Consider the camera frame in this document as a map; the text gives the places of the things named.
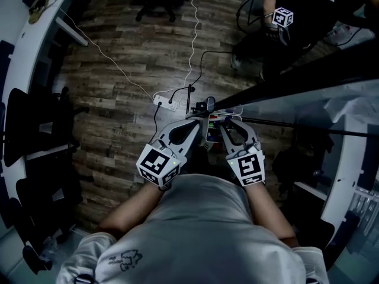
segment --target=person's left arm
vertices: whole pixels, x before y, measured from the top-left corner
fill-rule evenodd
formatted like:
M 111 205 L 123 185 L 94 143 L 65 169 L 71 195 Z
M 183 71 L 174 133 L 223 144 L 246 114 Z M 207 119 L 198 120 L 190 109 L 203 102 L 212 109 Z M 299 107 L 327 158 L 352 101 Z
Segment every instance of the person's left arm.
M 163 193 L 153 183 L 146 183 L 138 193 L 111 211 L 100 222 L 97 232 L 109 233 L 120 239 L 147 218 Z

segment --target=electrical outlet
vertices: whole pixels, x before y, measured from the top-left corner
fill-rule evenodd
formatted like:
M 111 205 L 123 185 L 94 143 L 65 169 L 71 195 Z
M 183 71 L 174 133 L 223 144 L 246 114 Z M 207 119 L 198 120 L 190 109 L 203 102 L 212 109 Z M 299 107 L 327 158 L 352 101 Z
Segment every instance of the electrical outlet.
M 159 102 L 162 103 L 160 107 L 167 108 L 170 111 L 176 111 L 176 108 L 178 107 L 177 101 L 172 100 L 172 103 L 170 104 L 169 99 L 166 97 L 158 96 L 156 95 L 154 98 L 154 104 L 158 105 Z

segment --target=shirt sleeve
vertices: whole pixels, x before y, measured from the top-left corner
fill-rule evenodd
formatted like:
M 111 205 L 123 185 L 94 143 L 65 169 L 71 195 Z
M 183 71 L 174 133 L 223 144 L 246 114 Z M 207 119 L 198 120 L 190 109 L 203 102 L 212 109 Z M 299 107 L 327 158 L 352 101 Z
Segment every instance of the shirt sleeve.
M 100 255 L 110 248 L 116 239 L 107 233 L 91 234 L 82 239 L 74 254 L 61 266 L 56 284 L 73 283 L 79 275 L 94 276 Z
M 303 260 L 307 280 L 313 279 L 315 283 L 329 284 L 321 249 L 315 247 L 295 247 L 292 250 Z

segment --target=white t-shirt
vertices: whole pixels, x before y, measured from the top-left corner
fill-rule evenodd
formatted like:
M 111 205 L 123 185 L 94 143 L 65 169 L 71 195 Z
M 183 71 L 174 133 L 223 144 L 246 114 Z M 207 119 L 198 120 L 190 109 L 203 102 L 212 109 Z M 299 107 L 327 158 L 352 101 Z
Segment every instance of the white t-shirt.
M 206 175 L 181 175 L 146 221 L 116 241 L 84 238 L 58 284 L 80 274 L 98 283 L 329 283 L 321 250 L 289 248 L 251 221 L 242 188 Z

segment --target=wooden floor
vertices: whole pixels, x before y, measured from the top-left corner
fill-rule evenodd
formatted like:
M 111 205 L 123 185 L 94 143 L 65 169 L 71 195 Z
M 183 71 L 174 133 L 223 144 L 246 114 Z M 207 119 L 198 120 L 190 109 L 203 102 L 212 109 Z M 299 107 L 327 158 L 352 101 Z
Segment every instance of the wooden floor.
M 192 58 L 192 74 L 199 75 L 200 57 L 204 50 L 230 51 L 243 38 L 236 28 L 236 10 L 243 0 L 194 0 L 198 7 L 197 39 Z M 131 0 L 92 0 L 79 27 L 102 51 L 112 57 L 132 82 L 140 84 L 150 95 L 183 85 L 189 71 L 194 37 L 194 9 L 189 2 L 175 10 L 176 21 L 170 23 L 164 10 L 135 21 L 140 6 Z M 325 55 L 324 47 L 302 62 Z M 230 68 L 229 54 L 212 54 L 203 61 L 203 76 L 196 84 L 191 103 L 213 95 L 222 99 L 255 84 L 258 72 L 245 77 Z M 115 65 L 98 49 L 70 45 L 58 77 L 70 89 L 75 106 L 90 107 L 88 114 L 76 117 L 74 136 L 81 149 L 74 155 L 80 174 L 93 175 L 93 183 L 81 182 L 83 203 L 76 209 L 80 226 L 93 231 L 104 215 L 134 194 L 142 179 L 135 167 L 142 149 L 155 131 L 156 107 L 137 86 L 128 83 Z M 178 92 L 176 112 L 160 109 L 158 130 L 185 115 L 187 92 Z M 266 156 L 268 189 L 275 200 L 281 199 L 277 180 L 271 171 L 275 155 L 290 145 L 291 130 L 266 125 L 253 126 Z

